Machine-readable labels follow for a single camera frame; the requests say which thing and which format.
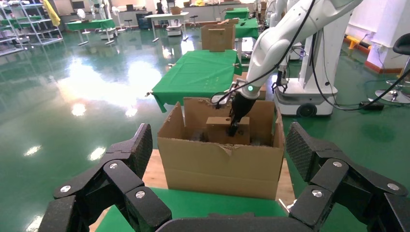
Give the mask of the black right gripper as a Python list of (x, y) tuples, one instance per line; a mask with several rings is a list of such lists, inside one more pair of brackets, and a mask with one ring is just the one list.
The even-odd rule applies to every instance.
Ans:
[(236, 93), (232, 100), (230, 111), (231, 123), (227, 129), (227, 135), (234, 137), (240, 120), (252, 109), (256, 99), (248, 99), (241, 93)]

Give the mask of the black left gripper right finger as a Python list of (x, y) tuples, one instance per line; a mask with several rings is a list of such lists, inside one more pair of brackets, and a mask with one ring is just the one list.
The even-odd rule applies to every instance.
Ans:
[(289, 217), (318, 232), (335, 204), (346, 207), (369, 232), (410, 229), (408, 190), (400, 183), (354, 163), (337, 145), (310, 136), (294, 122), (286, 151), (307, 183)]

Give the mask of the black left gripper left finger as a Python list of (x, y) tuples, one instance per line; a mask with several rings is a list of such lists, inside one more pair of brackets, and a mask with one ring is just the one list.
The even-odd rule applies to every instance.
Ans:
[(55, 189), (39, 231), (87, 232), (111, 206), (134, 231), (158, 230), (172, 213), (143, 182), (152, 150), (151, 126), (141, 124), (131, 139), (111, 145), (97, 165)]

